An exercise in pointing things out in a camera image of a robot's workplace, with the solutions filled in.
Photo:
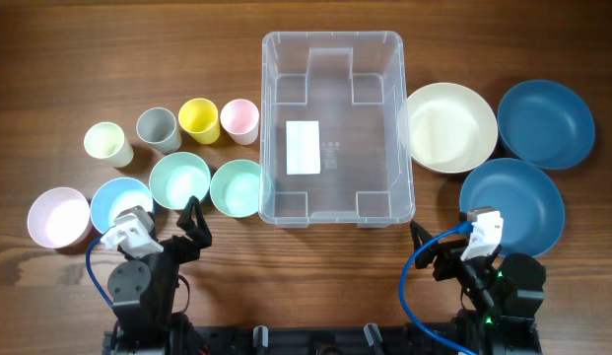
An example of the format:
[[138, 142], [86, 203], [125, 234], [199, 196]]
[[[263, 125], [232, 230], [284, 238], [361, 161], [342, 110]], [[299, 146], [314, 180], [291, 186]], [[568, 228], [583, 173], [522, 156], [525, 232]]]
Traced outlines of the pink small bowl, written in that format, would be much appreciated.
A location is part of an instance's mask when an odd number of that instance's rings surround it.
[[43, 193], [27, 218], [31, 239], [47, 249], [78, 244], [92, 227], [88, 199], [71, 187], [55, 187]]

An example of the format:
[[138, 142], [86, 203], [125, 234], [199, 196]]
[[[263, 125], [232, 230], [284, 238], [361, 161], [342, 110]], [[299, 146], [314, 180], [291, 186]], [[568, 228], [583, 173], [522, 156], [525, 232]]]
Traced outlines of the pink cup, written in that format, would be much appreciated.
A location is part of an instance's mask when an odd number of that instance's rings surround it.
[[223, 128], [240, 145], [250, 145], [258, 137], [260, 113], [257, 106], [246, 99], [228, 102], [221, 110]]

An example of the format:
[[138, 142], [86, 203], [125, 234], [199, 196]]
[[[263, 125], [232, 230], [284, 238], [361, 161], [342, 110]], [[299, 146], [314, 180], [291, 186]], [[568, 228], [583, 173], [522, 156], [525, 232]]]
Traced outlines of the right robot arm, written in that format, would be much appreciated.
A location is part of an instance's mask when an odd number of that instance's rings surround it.
[[461, 259], [464, 239], [440, 243], [419, 223], [410, 223], [415, 258], [411, 266], [434, 268], [437, 281], [455, 279], [463, 307], [451, 321], [405, 326], [407, 354], [540, 354], [535, 315], [544, 301], [546, 269], [534, 257], [511, 253], [499, 266], [498, 251], [488, 256]]

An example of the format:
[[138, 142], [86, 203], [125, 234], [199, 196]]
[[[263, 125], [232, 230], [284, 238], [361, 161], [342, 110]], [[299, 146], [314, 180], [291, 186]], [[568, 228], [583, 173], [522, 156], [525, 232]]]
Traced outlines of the grey cup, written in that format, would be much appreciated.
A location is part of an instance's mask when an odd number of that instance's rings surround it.
[[139, 138], [162, 154], [177, 151], [182, 139], [173, 113], [164, 107], [144, 111], [136, 124]]

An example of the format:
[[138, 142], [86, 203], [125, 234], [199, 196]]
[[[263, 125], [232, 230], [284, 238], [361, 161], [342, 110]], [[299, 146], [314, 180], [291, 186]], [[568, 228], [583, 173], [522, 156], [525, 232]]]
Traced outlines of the light blue small bowl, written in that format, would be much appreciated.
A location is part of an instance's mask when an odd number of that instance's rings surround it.
[[91, 220], [100, 234], [104, 234], [113, 220], [124, 210], [141, 206], [155, 213], [155, 203], [149, 188], [132, 177], [118, 177], [106, 182], [91, 201]]

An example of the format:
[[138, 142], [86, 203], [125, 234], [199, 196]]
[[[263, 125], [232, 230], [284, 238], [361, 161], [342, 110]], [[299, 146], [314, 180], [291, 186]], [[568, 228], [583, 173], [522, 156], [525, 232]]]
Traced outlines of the clear plastic storage container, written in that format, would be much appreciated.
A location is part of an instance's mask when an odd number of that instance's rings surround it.
[[[384, 228], [416, 211], [402, 37], [272, 32], [262, 41], [260, 197], [268, 224]], [[318, 121], [321, 172], [287, 174], [287, 121]]]

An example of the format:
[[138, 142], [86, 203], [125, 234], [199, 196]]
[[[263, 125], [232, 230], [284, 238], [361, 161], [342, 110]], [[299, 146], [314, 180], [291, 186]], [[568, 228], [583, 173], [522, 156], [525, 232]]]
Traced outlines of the cream bowl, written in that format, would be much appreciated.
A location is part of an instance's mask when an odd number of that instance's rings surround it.
[[471, 171], [493, 154], [496, 116], [475, 91], [454, 83], [434, 83], [407, 99], [409, 154], [418, 165], [441, 174]]

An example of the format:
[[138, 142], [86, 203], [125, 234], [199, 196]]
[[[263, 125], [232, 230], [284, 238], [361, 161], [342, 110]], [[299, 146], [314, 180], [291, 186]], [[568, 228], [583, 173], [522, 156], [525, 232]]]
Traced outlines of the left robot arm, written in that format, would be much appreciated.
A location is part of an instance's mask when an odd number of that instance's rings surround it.
[[188, 283], [179, 274], [179, 267], [197, 260], [200, 251], [212, 244], [196, 197], [189, 198], [176, 225], [184, 235], [160, 242], [154, 218], [136, 206], [122, 211], [102, 236], [107, 249], [115, 249], [125, 257], [107, 281], [116, 323], [104, 337], [104, 354], [210, 352], [185, 311], [172, 309], [176, 289]]

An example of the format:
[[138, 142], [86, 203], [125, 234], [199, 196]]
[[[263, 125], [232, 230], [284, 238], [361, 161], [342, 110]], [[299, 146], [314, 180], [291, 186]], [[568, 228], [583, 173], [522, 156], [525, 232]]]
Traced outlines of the cream cup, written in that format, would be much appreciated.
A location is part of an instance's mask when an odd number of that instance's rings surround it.
[[92, 126], [85, 135], [84, 148], [91, 157], [114, 168], [123, 168], [134, 158], [134, 151], [123, 130], [113, 122]]

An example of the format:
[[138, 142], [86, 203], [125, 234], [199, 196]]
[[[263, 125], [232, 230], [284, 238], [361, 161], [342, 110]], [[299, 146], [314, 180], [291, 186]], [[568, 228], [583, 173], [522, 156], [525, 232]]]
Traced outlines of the dark blue bowl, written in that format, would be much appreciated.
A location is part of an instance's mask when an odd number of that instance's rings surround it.
[[550, 80], [527, 80], [502, 97], [497, 115], [503, 146], [540, 169], [570, 169], [590, 154], [596, 130], [586, 102]]
[[474, 169], [459, 193], [459, 209], [493, 207], [504, 219], [501, 256], [537, 257], [561, 238], [566, 208], [555, 183], [536, 166], [500, 158]]

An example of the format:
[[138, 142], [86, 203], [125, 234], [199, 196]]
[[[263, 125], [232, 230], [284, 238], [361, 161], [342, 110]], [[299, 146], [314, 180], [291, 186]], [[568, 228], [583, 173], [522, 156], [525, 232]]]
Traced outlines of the yellow cup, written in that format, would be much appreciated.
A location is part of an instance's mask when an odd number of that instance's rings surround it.
[[220, 136], [218, 109], [207, 99], [197, 98], [186, 102], [178, 112], [178, 122], [200, 144], [212, 144]]

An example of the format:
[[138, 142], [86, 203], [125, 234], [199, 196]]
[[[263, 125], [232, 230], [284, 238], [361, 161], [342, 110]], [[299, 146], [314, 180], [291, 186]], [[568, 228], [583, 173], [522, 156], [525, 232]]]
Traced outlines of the mint small bowl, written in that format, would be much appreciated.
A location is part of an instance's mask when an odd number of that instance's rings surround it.
[[155, 201], [169, 210], [182, 210], [191, 196], [202, 202], [209, 192], [211, 171], [198, 155], [176, 152], [161, 158], [149, 176]]
[[233, 218], [245, 218], [258, 212], [260, 166], [250, 160], [223, 164], [211, 180], [210, 196], [214, 206]]

